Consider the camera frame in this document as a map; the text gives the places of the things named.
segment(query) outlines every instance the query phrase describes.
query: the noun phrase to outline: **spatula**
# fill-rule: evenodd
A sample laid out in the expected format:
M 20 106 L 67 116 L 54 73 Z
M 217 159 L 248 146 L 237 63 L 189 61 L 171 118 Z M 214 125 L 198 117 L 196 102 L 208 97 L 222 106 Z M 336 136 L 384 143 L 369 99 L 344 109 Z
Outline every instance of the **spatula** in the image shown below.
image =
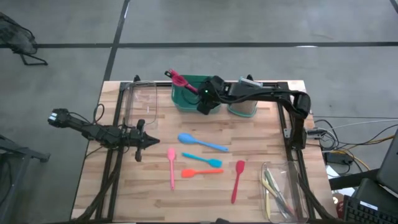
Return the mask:
M 241 175 L 243 170 L 244 170 L 244 161 L 238 161 L 236 163 L 236 180 L 235 180 L 234 191 L 232 192 L 232 198 L 231 198 L 232 203 L 235 203 L 236 193 L 238 192 L 239 176 Z
M 170 185 L 172 190 L 174 190 L 174 159 L 175 159 L 175 151 L 173 148 L 169 148 L 167 151 L 167 158 L 170 161 Z
M 198 94 L 198 90 L 195 87 L 191 86 L 191 84 L 189 84 L 189 82 L 186 81 L 186 79 L 178 74 L 178 72 L 176 72 L 175 70 L 170 69 L 164 74 L 172 79 L 174 85 L 184 87 L 195 95 Z
M 228 152 L 228 148 L 225 147 L 225 146 L 219 146 L 219 145 L 216 145 L 216 144 L 199 141 L 199 140 L 195 139 L 192 135 L 190 135 L 188 133 L 180 133 L 178 135 L 178 140 L 180 140 L 180 142 L 185 143 L 185 144 L 198 143 L 198 144 L 202 144 L 204 146 L 212 147 L 213 149 L 218 149 L 218 150 L 221 150 L 223 152 Z
M 189 154 L 186 152 L 183 152 L 182 155 L 185 157 L 191 158 L 191 159 L 197 159 L 197 160 L 200 160 L 203 162 L 207 162 L 209 165 L 211 165 L 212 167 L 215 167 L 215 168 L 220 168 L 223 165 L 223 162 L 218 159 L 204 159 L 202 157 L 195 156 L 195 155 L 192 155 L 192 154 Z
M 193 170 L 193 169 L 185 169 L 181 172 L 181 177 L 189 178 L 193 177 L 195 174 L 217 174 L 224 172 L 223 169 L 212 169 L 212 170 Z

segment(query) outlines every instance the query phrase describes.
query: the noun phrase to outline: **blue spoon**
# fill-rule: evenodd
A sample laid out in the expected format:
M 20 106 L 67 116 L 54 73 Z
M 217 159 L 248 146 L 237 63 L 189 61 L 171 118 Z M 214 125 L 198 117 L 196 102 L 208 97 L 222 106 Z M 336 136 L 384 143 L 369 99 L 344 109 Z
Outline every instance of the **blue spoon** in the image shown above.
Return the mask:
M 214 149 L 221 150 L 223 152 L 228 152 L 228 148 L 225 147 L 225 146 L 219 146 L 219 145 L 216 145 L 216 144 L 199 141 L 199 140 L 195 139 L 192 135 L 190 135 L 188 133 L 180 133 L 178 135 L 178 140 L 180 140 L 180 142 L 185 143 L 185 144 L 198 143 L 198 144 L 202 144 L 204 146 L 208 146 L 208 147 L 212 147 Z
M 202 157 L 195 156 L 186 152 L 183 152 L 182 155 L 191 159 L 197 159 L 203 162 L 207 162 L 209 165 L 216 168 L 220 168 L 223 165 L 223 162 L 218 159 L 204 159 Z

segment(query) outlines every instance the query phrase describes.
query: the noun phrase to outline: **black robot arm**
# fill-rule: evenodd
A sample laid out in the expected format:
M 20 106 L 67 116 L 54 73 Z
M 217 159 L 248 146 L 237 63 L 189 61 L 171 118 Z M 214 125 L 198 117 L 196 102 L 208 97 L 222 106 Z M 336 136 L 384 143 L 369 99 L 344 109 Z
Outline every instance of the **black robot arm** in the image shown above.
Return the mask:
M 280 103 L 292 120 L 289 144 L 292 149 L 304 149 L 307 134 L 304 121 L 307 118 L 311 99 L 302 91 L 281 90 L 275 87 L 255 88 L 243 83 L 227 83 L 218 76 L 208 78 L 198 88 L 200 102 L 197 110 L 208 114 L 220 103 L 241 103 L 246 100 L 273 101 Z
M 78 119 L 72 116 L 67 109 L 54 109 L 47 121 L 57 128 L 72 128 L 79 131 L 83 137 L 98 141 L 108 149 L 116 149 L 118 146 L 137 147 L 137 162 L 141 161 L 141 149 L 160 142 L 144 131 L 145 121 L 143 119 L 137 122 L 136 127 L 128 127 L 123 124 L 115 127 Z

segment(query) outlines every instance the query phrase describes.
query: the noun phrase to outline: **concrete floor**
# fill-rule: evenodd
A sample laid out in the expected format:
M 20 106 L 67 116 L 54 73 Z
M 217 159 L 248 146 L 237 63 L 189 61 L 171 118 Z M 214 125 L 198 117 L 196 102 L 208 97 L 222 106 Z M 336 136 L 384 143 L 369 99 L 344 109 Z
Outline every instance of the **concrete floor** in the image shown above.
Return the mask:
M 123 2 L 3 0 L 0 11 L 29 28 L 41 44 L 112 43 Z M 397 22 L 388 0 L 133 0 L 120 41 L 398 41 Z M 39 49 L 37 55 L 49 66 L 26 67 L 10 50 L 0 49 L 0 133 L 52 154 L 46 164 L 32 161 L 13 223 L 68 220 L 87 141 L 49 126 L 47 118 L 59 107 L 92 116 L 110 51 Z M 398 119 L 397 54 L 397 47 L 118 49 L 110 79 L 164 80 L 163 71 L 170 67 L 225 79 L 248 73 L 257 79 L 303 79 L 314 115 L 339 126 Z M 397 123 L 336 132 L 341 141 L 363 142 Z M 377 168 L 388 145 L 353 152 Z M 353 166 L 351 172 L 357 171 Z

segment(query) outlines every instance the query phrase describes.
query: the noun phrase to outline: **green bin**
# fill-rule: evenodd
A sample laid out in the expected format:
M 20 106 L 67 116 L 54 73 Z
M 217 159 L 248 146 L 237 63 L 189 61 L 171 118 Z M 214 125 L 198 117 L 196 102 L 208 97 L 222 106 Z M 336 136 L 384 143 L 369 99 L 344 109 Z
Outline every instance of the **green bin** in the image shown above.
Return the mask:
M 200 83 L 202 83 L 209 76 L 206 75 L 181 75 L 186 79 L 189 84 L 193 87 L 198 88 Z M 197 112 L 197 103 L 199 97 L 195 94 L 191 93 L 184 87 L 172 85 L 172 101 L 175 107 L 181 112 Z M 220 110 L 220 106 L 218 105 L 214 109 L 210 110 L 210 113 L 217 113 Z

